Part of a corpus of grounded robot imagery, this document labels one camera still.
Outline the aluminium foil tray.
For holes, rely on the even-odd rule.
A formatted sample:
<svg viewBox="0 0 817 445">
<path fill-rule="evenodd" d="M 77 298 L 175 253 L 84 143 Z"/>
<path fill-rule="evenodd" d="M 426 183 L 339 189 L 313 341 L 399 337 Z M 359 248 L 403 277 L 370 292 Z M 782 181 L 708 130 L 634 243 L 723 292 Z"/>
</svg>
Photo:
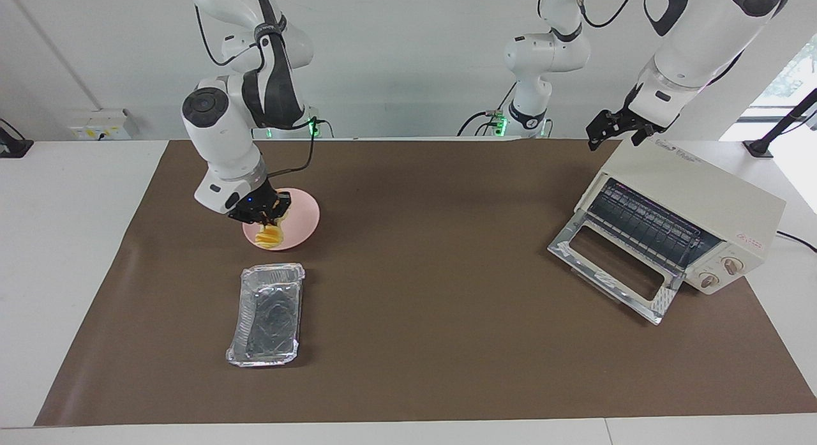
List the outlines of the aluminium foil tray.
<svg viewBox="0 0 817 445">
<path fill-rule="evenodd" d="M 299 351 L 301 264 L 268 264 L 241 273 L 239 311 L 227 363 L 264 368 L 291 363 Z"/>
</svg>

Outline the yellow sliced bread loaf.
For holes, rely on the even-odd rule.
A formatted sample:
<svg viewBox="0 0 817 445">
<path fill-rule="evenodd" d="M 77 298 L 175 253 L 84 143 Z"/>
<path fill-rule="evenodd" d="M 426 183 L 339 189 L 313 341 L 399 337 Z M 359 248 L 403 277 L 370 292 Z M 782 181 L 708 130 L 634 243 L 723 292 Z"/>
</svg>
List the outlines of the yellow sliced bread loaf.
<svg viewBox="0 0 817 445">
<path fill-rule="evenodd" d="M 289 213 L 285 212 L 280 217 L 269 218 L 268 221 L 259 225 L 258 232 L 254 235 L 253 244 L 266 250 L 273 250 L 284 242 L 284 230 L 282 223 L 288 218 Z"/>
</svg>

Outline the cream toaster oven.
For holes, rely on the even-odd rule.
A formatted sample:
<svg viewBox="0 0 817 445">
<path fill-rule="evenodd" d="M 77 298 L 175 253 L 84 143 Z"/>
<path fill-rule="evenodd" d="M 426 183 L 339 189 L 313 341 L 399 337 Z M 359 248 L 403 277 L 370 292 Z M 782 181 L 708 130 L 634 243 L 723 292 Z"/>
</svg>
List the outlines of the cream toaster oven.
<svg viewBox="0 0 817 445">
<path fill-rule="evenodd" d="M 742 178 L 700 159 L 668 140 L 650 139 L 634 146 L 623 142 L 610 155 L 574 208 L 588 212 L 608 179 L 644 195 L 678 217 L 685 218 L 721 244 L 689 265 L 683 284 L 707 296 L 716 293 L 768 259 L 786 203 Z M 730 276 L 721 259 L 736 258 L 744 272 Z M 698 275 L 718 276 L 717 288 L 700 290 Z"/>
</svg>

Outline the white wall socket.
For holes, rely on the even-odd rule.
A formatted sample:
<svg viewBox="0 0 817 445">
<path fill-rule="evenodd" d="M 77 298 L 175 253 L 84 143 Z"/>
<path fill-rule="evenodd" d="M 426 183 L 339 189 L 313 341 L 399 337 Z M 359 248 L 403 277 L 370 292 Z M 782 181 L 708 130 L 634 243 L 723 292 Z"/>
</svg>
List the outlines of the white wall socket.
<svg viewBox="0 0 817 445">
<path fill-rule="evenodd" d="M 139 133 L 125 109 L 76 111 L 67 127 L 78 140 L 132 140 Z"/>
</svg>

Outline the brown table mat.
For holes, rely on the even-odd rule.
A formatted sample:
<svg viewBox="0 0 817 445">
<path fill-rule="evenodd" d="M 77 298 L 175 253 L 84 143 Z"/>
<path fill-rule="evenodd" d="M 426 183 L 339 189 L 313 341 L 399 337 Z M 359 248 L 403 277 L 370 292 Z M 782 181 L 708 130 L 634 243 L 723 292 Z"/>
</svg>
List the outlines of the brown table mat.
<svg viewBox="0 0 817 445">
<path fill-rule="evenodd" d="M 548 252 L 617 147 L 322 142 L 277 180 L 321 206 L 272 253 L 166 147 L 35 424 L 486 421 L 817 412 L 747 280 L 654 326 Z M 299 351 L 227 363 L 241 273 L 301 264 Z"/>
</svg>

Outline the black clamp stand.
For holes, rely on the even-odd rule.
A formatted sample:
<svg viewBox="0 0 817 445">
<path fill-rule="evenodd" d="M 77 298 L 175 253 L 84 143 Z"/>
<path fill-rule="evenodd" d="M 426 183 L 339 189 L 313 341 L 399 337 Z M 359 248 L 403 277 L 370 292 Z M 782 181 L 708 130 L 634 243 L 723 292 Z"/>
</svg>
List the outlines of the black clamp stand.
<svg viewBox="0 0 817 445">
<path fill-rule="evenodd" d="M 743 146 L 756 159 L 772 159 L 774 155 L 770 153 L 770 146 L 774 140 L 782 135 L 794 132 L 797 128 L 808 124 L 815 118 L 817 118 L 817 87 L 795 105 L 761 139 L 745 140 Z"/>
</svg>

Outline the black stand foot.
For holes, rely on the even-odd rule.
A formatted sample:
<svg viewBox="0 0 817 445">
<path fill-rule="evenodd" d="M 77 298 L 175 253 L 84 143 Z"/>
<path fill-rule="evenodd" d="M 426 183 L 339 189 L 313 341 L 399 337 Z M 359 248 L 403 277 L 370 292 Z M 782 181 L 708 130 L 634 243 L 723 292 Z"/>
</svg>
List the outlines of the black stand foot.
<svg viewBox="0 0 817 445">
<path fill-rule="evenodd" d="M 0 159 L 25 157 L 33 143 L 33 140 L 27 139 L 14 125 L 0 118 Z"/>
</svg>

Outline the pink round plate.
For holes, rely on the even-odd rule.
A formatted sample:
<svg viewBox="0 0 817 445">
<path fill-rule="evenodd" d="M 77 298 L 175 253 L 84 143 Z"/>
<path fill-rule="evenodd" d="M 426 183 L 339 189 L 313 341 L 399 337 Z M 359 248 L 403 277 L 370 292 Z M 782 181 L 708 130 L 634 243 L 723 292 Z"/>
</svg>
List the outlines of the pink round plate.
<svg viewBox="0 0 817 445">
<path fill-rule="evenodd" d="M 262 224 L 243 224 L 243 235 L 247 241 L 263 250 L 294 249 L 309 239 L 319 224 L 319 204 L 310 193 L 292 187 L 284 187 L 280 192 L 289 192 L 291 203 L 285 215 L 274 221 L 278 230 L 277 244 L 257 241 L 257 234 L 264 230 Z"/>
</svg>

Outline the glass oven door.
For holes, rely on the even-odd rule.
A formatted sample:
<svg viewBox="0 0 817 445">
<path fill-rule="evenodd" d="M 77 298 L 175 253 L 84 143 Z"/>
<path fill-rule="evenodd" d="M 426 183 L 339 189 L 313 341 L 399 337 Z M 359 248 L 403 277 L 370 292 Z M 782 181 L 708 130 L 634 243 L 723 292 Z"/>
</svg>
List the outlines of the glass oven door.
<svg viewBox="0 0 817 445">
<path fill-rule="evenodd" d="M 663 282 L 657 288 L 656 295 L 652 299 L 646 299 L 641 294 L 636 293 L 630 286 L 625 285 L 621 279 L 598 266 L 583 254 L 578 253 L 570 244 L 581 229 L 589 229 L 591 232 L 600 235 L 605 241 L 615 245 L 631 258 L 642 262 L 651 270 L 659 273 L 663 278 Z M 625 243 L 624 234 L 620 230 L 608 227 L 583 210 L 576 211 L 569 219 L 566 226 L 548 245 L 548 251 L 568 264 L 575 274 L 595 287 L 596 290 L 609 299 L 628 306 L 628 308 L 655 326 L 662 323 L 666 311 L 670 308 L 686 278 L 683 271 L 678 271 L 673 267 L 666 268 L 652 262 L 644 253 Z"/>
</svg>

